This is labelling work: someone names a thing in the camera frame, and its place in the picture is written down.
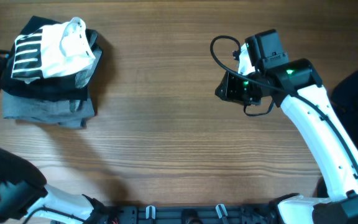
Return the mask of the white t-shirt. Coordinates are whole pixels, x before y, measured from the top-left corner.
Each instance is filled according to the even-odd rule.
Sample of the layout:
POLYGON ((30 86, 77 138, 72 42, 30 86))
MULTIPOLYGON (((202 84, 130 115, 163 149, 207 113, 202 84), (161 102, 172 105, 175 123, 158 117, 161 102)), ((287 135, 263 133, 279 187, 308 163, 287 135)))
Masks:
POLYGON ((14 46, 11 78, 25 83, 72 75, 91 68, 96 60, 86 38, 86 24, 79 17, 19 35, 14 46))

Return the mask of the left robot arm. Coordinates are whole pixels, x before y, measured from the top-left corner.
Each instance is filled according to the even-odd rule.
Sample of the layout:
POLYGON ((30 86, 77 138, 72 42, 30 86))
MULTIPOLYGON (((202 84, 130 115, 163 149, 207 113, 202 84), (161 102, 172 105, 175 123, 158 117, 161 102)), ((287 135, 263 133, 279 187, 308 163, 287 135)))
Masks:
POLYGON ((52 223, 108 223, 109 210, 95 198, 72 195, 47 184, 29 161, 0 148, 0 223, 28 223, 32 217, 52 223))

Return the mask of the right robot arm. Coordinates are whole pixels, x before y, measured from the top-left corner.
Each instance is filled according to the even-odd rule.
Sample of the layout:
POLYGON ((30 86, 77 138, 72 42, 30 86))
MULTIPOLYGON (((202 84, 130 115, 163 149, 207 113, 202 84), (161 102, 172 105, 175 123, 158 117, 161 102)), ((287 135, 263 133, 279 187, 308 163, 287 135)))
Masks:
POLYGON ((224 101, 245 107, 269 96, 299 130, 326 184, 328 197, 286 195, 270 203, 275 223, 358 223, 358 150, 338 120, 326 89, 307 59, 226 73, 216 89, 224 101))

